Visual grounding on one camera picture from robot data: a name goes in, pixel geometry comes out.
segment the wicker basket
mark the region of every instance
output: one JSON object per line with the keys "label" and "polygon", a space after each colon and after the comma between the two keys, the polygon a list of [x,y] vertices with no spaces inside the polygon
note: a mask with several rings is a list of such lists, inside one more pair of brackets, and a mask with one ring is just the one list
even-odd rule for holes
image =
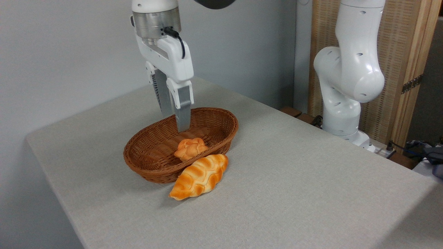
{"label": "wicker basket", "polygon": [[[154,123],[134,135],[126,144],[123,157],[137,174],[153,183],[174,182],[182,171],[197,159],[211,154],[225,154],[238,130],[238,120],[221,108],[191,110],[189,130],[178,133],[175,116]],[[182,162],[174,156],[185,138],[200,137],[208,150]]]}

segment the basket rim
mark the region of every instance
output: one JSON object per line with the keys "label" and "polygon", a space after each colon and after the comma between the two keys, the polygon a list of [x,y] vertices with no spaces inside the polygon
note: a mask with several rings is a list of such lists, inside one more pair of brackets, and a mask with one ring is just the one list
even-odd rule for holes
{"label": "basket rim", "polygon": [[[193,158],[191,158],[191,159],[189,159],[189,160],[183,161],[183,162],[178,163],[178,164],[171,165],[170,168],[169,168],[169,171],[172,171],[172,172],[178,172],[178,171],[182,170],[185,166],[187,166],[187,165],[191,165],[191,164],[192,164],[193,162],[195,162],[196,160],[198,160],[198,159],[200,159],[200,158],[203,158],[203,157],[205,157],[205,156],[208,156],[208,155],[210,155],[212,152],[214,152],[214,151],[216,151],[216,150],[219,150],[220,148],[224,147],[226,144],[230,143],[230,142],[232,141],[232,139],[235,137],[235,135],[236,135],[236,133],[237,133],[237,131],[238,131],[238,119],[237,119],[237,117],[235,117],[235,115],[234,115],[232,112],[230,112],[230,111],[228,111],[228,110],[226,110],[226,109],[223,109],[223,108],[218,108],[218,107],[197,107],[197,108],[193,108],[193,109],[191,109],[191,111],[194,111],[194,112],[195,112],[195,111],[207,110],[207,109],[216,110],[216,111],[218,111],[218,112],[221,112],[221,113],[226,114],[228,117],[231,117],[230,119],[231,119],[231,121],[233,121],[233,124],[234,124],[232,131],[229,133],[229,135],[228,135],[224,140],[222,140],[221,142],[219,142],[216,146],[211,147],[210,150],[203,151],[203,152],[201,152],[200,154],[196,155],[195,157],[193,157]],[[125,160],[126,164],[127,164],[131,169],[134,168],[134,169],[136,169],[136,170],[138,170],[138,171],[142,171],[142,172],[151,172],[151,173],[161,173],[161,172],[164,171],[164,169],[148,170],[148,169],[141,169],[141,168],[137,167],[137,166],[131,161],[131,158],[129,157],[128,152],[129,152],[131,146],[134,144],[134,143],[133,143],[133,142],[134,142],[134,141],[133,141],[134,137],[136,137],[138,134],[144,132],[149,126],[157,125],[158,123],[162,123],[162,122],[166,122],[167,119],[170,119],[170,118],[174,118],[174,119],[175,119],[175,115],[173,114],[173,115],[171,115],[171,116],[169,116],[169,117],[167,117],[167,118],[164,118],[164,119],[159,120],[159,121],[157,121],[157,122],[155,122],[155,123],[153,123],[153,124],[148,125],[147,127],[141,129],[139,132],[137,132],[136,134],[134,134],[134,135],[131,137],[131,139],[127,142],[126,146],[124,147],[123,156],[124,156],[124,160]]]}

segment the fake bread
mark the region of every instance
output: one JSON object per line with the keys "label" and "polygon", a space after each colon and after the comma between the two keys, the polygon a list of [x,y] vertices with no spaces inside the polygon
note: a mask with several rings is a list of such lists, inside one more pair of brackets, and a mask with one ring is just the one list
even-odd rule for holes
{"label": "fake bread", "polygon": [[178,177],[169,197],[180,201],[212,191],[220,182],[227,166],[228,157],[222,154],[198,159]]}
{"label": "fake bread", "polygon": [[207,149],[208,147],[205,145],[205,141],[199,137],[194,139],[183,139],[179,143],[177,151],[174,153],[174,155],[184,162]]}

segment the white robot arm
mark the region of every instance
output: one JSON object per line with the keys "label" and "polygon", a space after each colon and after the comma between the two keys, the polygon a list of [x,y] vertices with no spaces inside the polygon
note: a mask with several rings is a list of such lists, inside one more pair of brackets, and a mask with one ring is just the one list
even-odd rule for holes
{"label": "white robot arm", "polygon": [[[235,0],[195,1],[207,8],[221,9]],[[131,22],[163,116],[175,113],[179,132],[186,131],[190,125],[190,106],[194,103],[190,81],[194,69],[189,47],[179,35],[178,1],[132,0]]]}
{"label": "white robot arm", "polygon": [[358,130],[360,103],[375,99],[385,78],[378,65],[377,34],[385,0],[342,0],[335,34],[340,47],[314,59],[323,96],[323,129],[372,150]]}

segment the bread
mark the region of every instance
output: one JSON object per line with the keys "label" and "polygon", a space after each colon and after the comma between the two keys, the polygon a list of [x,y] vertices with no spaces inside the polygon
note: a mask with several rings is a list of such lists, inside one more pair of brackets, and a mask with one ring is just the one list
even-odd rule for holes
{"label": "bread", "polygon": [[180,201],[212,191],[220,182],[227,166],[228,157],[222,154],[198,159],[178,177],[169,197]]}
{"label": "bread", "polygon": [[179,143],[177,151],[174,153],[174,155],[184,162],[207,149],[208,147],[205,145],[205,141],[199,137],[194,139],[183,139]]}

